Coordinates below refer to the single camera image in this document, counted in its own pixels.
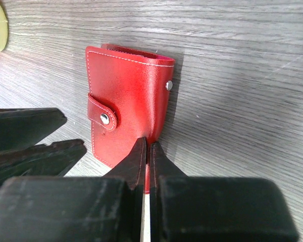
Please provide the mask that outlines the red leather card holder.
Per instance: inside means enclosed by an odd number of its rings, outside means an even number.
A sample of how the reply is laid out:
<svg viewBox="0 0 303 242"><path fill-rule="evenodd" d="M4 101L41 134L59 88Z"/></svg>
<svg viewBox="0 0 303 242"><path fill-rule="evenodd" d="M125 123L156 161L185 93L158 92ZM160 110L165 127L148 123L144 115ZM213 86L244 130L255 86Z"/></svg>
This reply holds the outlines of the red leather card holder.
<svg viewBox="0 0 303 242"><path fill-rule="evenodd" d="M163 129L175 60L114 44L85 50L87 116L94 157L115 167L138 138L155 142Z"/></svg>

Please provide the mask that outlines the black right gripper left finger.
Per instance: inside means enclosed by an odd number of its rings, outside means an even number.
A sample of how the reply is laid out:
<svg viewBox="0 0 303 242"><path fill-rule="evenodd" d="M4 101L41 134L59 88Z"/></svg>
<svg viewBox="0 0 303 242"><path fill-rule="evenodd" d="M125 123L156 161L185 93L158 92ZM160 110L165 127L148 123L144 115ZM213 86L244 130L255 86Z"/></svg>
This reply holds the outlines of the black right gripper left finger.
<svg viewBox="0 0 303 242"><path fill-rule="evenodd" d="M0 241L141 241L147 143L101 177L16 176L0 187Z"/></svg>

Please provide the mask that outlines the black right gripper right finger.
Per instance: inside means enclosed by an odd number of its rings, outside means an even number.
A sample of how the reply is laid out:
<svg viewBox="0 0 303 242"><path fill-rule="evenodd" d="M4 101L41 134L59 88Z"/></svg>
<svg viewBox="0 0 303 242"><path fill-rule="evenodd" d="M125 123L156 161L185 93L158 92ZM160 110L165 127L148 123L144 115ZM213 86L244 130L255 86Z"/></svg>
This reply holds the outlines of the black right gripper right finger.
<svg viewBox="0 0 303 242"><path fill-rule="evenodd" d="M298 241L284 196L258 177L187 176L149 149L152 241Z"/></svg>

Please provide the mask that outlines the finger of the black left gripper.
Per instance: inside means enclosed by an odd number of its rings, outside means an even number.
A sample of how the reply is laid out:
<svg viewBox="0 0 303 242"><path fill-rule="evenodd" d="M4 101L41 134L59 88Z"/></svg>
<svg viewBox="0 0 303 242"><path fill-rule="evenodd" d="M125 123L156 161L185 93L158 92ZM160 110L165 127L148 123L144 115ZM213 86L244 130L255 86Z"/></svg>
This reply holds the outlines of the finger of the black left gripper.
<svg viewBox="0 0 303 242"><path fill-rule="evenodd" d="M64 176L86 152L81 139L0 151L0 187L16 176Z"/></svg>
<svg viewBox="0 0 303 242"><path fill-rule="evenodd" d="M58 108L0 109L0 151L34 146L66 122Z"/></svg>

